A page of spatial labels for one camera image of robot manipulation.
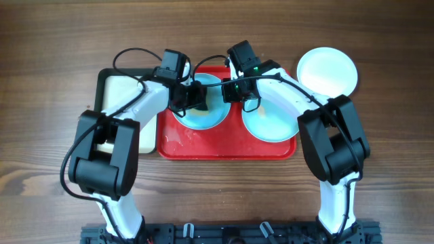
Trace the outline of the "light blue round plate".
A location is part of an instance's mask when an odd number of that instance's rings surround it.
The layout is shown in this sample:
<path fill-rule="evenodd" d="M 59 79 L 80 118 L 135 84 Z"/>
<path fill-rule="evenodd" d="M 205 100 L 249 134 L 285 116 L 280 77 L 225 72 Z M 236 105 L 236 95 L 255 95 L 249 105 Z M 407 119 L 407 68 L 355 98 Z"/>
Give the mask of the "light blue round plate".
<path fill-rule="evenodd" d="M 220 83 L 221 80 L 210 74 L 199 73 L 195 79 L 188 78 L 183 85 L 209 85 Z M 221 86 L 207 87 L 207 111 L 188 109 L 174 112 L 175 118 L 185 127 L 195 130 L 211 129 L 221 123 L 228 115 L 231 105 L 223 102 Z"/>

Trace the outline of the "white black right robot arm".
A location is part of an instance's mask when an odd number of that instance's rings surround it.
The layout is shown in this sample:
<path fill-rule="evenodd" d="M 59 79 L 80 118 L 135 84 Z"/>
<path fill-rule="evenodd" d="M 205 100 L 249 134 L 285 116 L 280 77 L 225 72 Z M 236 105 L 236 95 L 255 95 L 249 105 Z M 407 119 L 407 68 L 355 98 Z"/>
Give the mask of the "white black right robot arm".
<path fill-rule="evenodd" d="M 351 99 L 318 94 L 272 60 L 260 63 L 252 58 L 238 64 L 227 58 L 225 65 L 231 78 L 223 88 L 231 94 L 252 93 L 297 120 L 304 159 L 320 183 L 319 223 L 334 238 L 346 234 L 355 223 L 355 185 L 363 178 L 363 162 L 370 156 Z"/>

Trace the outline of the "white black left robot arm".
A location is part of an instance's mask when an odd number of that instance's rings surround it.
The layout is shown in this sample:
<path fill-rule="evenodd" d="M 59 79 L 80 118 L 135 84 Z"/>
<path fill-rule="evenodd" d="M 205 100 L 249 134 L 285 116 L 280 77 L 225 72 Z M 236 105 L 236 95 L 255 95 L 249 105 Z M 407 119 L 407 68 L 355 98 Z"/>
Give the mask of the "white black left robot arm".
<path fill-rule="evenodd" d="M 97 203 L 106 220 L 105 229 L 97 236 L 99 241 L 148 241 L 144 217 L 132 194 L 140 131 L 172 104 L 181 111 L 204 107 L 207 94 L 207 87 L 200 81 L 186 85 L 141 77 L 118 103 L 80 115 L 75 141 L 60 168 L 60 183 L 65 185 L 70 180 L 82 191 L 78 195 L 64 187 L 70 196 Z"/>

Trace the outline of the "white round plate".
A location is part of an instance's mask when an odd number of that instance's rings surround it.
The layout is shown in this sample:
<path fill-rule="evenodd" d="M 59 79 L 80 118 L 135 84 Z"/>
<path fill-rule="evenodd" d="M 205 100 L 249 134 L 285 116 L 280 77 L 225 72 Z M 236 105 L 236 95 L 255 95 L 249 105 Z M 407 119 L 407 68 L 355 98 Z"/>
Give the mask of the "white round plate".
<path fill-rule="evenodd" d="M 297 64 L 296 76 L 305 87 L 331 98 L 351 95 L 359 79 L 352 59 L 332 47 L 317 47 L 304 54 Z"/>

